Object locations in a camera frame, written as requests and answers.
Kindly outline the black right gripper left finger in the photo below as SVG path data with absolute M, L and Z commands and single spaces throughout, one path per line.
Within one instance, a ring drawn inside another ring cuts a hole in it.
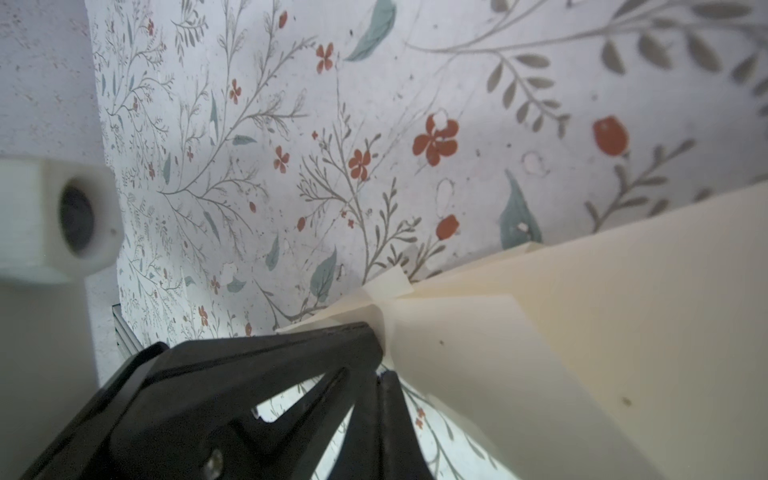
M 359 389 L 338 458 L 328 478 L 379 478 L 379 398 L 376 373 L 367 374 Z

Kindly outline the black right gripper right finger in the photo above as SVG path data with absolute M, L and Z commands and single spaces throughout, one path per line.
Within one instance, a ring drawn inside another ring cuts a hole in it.
M 424 460 L 398 375 L 386 371 L 378 380 L 379 478 L 432 480 Z

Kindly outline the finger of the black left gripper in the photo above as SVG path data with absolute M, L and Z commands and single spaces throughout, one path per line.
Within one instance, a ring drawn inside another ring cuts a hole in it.
M 91 397 L 25 477 L 308 479 L 381 359 L 364 323 L 158 342 Z

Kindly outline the cream square paper sheet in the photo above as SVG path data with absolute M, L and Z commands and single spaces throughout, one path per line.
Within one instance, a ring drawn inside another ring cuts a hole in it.
M 418 284 L 392 269 L 294 332 L 384 363 L 521 479 L 767 475 L 767 187 Z

